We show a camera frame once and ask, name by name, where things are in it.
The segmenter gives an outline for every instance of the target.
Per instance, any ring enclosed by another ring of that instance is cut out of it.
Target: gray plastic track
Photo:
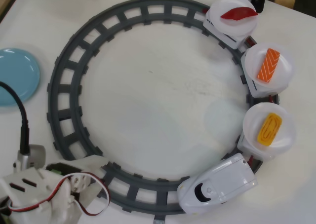
[[[148,6],[150,5],[163,5],[164,13],[150,14],[148,12]],[[173,6],[187,8],[187,15],[184,16],[173,14]],[[140,8],[141,15],[127,18],[124,12],[133,8]],[[139,23],[149,25],[152,21],[163,21],[165,24],[180,22],[183,23],[184,27],[190,28],[193,26],[201,29],[201,33],[203,33],[207,37],[209,35],[213,36],[206,28],[203,27],[203,23],[201,21],[194,18],[195,13],[203,13],[208,9],[209,6],[192,0],[131,0],[115,5],[92,17],[83,27],[81,27],[77,31],[76,34],[74,34],[70,38],[69,42],[55,62],[55,68],[47,89],[47,119],[50,123],[52,134],[54,136],[54,146],[58,151],[60,151],[64,159],[75,159],[69,147],[71,144],[77,141],[81,143],[81,146],[86,151],[87,156],[93,154],[102,155],[101,150],[96,147],[89,139],[89,132],[87,128],[84,127],[81,121],[82,110],[79,106],[79,95],[81,94],[82,88],[82,86],[80,85],[81,78],[84,74],[87,73],[87,65],[90,59],[99,53],[99,47],[106,41],[111,41],[114,38],[115,34],[119,31],[128,31],[132,29],[133,25]],[[102,23],[112,16],[117,16],[119,19],[119,23],[107,29]],[[100,33],[100,36],[92,44],[89,44],[83,39],[92,30],[97,30]],[[231,52],[233,56],[233,61],[236,64],[241,65],[240,58],[242,56],[242,53],[239,50],[233,50],[221,41],[219,41],[219,44],[221,47],[227,48]],[[70,61],[69,58],[78,46],[84,49],[85,53],[82,55],[79,62],[77,63]],[[74,75],[70,85],[60,83],[61,76],[64,70],[74,71]],[[60,93],[70,94],[70,108],[60,111],[58,110],[58,94]],[[261,102],[261,99],[255,100],[250,94],[247,96],[247,100],[250,106]],[[60,121],[66,119],[72,120],[75,129],[74,133],[68,136],[63,135],[60,126]],[[183,213],[183,210],[180,208],[179,204],[167,204],[167,199],[168,192],[176,191],[181,182],[188,177],[184,177],[178,181],[167,181],[164,179],[157,179],[156,181],[153,181],[144,179],[141,175],[127,173],[121,170],[121,167],[115,163],[109,163],[108,165],[104,166],[103,169],[106,171],[104,180],[107,185],[111,183],[113,178],[117,178],[130,185],[127,196],[121,195],[113,190],[110,191],[111,201],[121,206],[123,210],[128,212],[137,211],[153,214],[155,215],[155,220],[157,220],[158,222],[164,221],[166,215]],[[156,204],[137,201],[136,195],[140,188],[156,191]]]

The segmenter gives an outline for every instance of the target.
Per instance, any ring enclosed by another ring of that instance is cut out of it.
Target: white bowl
[[[268,48],[278,51],[280,53],[280,58],[270,82],[266,83],[259,80],[257,75],[266,58]],[[277,89],[288,85],[295,73],[294,60],[290,53],[282,46],[270,42],[259,43],[248,49],[245,56],[244,66],[247,74],[255,83],[271,89]]]
[[[281,127],[270,146],[257,142],[257,136],[269,113],[275,113],[282,118]],[[281,106],[274,103],[259,103],[251,107],[243,120],[243,133],[247,142],[268,156],[276,156],[288,151],[296,140],[296,128],[292,116]]]

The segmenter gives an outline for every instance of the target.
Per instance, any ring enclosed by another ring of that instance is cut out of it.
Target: circular track
[[[148,6],[150,5],[163,5],[164,13],[153,13],[148,12]],[[188,9],[187,15],[179,15],[172,13],[172,7],[179,6]],[[124,12],[133,9],[140,8],[141,15],[128,18]],[[87,72],[90,59],[96,56],[99,52],[99,47],[106,41],[111,41],[114,35],[119,31],[128,31],[132,29],[135,24],[143,23],[144,25],[151,24],[152,21],[163,21],[165,24],[171,22],[183,23],[184,27],[196,27],[201,30],[201,33],[213,36],[206,28],[203,27],[203,22],[194,18],[195,13],[205,13],[209,9],[209,6],[198,3],[191,0],[131,0],[118,5],[115,5],[100,14],[91,18],[83,27],[81,27],[76,34],[74,34],[60,56],[55,62],[55,68],[51,77],[50,84],[48,85],[48,113],[47,119],[50,123],[52,134],[54,136],[54,146],[60,151],[64,159],[74,160],[75,157],[69,149],[69,146],[77,141],[81,143],[81,146],[86,151],[87,156],[89,155],[102,155],[101,150],[96,147],[89,139],[89,133],[87,128],[84,127],[81,116],[82,110],[79,106],[79,95],[81,93],[81,77]],[[110,28],[106,28],[102,23],[113,17],[117,16],[119,23],[115,24]],[[83,39],[92,30],[97,30],[100,36],[92,43],[89,44]],[[226,46],[219,40],[219,45],[222,48],[227,48],[233,55],[233,61],[236,64],[240,63],[242,53],[239,50],[233,50]],[[245,47],[250,47],[251,44],[245,44]],[[69,58],[73,51],[81,47],[85,50],[78,63],[70,61]],[[62,74],[64,70],[74,71],[72,82],[68,84],[60,84]],[[64,110],[58,110],[58,94],[68,93],[70,94],[70,108]],[[250,106],[266,101],[268,99],[254,99],[250,94],[247,96]],[[74,133],[64,137],[60,126],[60,121],[71,119],[74,126]],[[237,153],[238,150],[234,149],[232,153]],[[168,181],[165,179],[157,179],[156,181],[143,179],[141,175],[130,174],[121,170],[120,166],[115,163],[109,163],[104,166],[103,169],[106,171],[104,180],[106,185],[109,185],[113,178],[117,178],[130,185],[127,196],[121,195],[113,190],[110,191],[111,201],[121,206],[123,210],[131,212],[137,211],[142,213],[154,214],[156,220],[164,220],[165,215],[174,215],[184,213],[179,204],[167,204],[168,192],[176,191],[177,187],[181,182],[188,177],[184,177],[178,181]],[[156,204],[145,203],[136,200],[138,190],[147,189],[157,192]]]

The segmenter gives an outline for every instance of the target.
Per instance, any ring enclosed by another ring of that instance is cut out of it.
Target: light blue dish
[[[0,81],[8,84],[21,101],[29,99],[40,82],[40,69],[36,59],[25,50],[0,50]],[[15,104],[13,97],[0,87],[0,107]]]

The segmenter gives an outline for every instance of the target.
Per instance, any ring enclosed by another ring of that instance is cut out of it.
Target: orange salmon slice
[[[270,82],[273,73],[276,70],[279,58],[280,53],[269,48],[266,53],[266,58],[260,68],[260,71],[258,72],[257,78],[264,82]]]

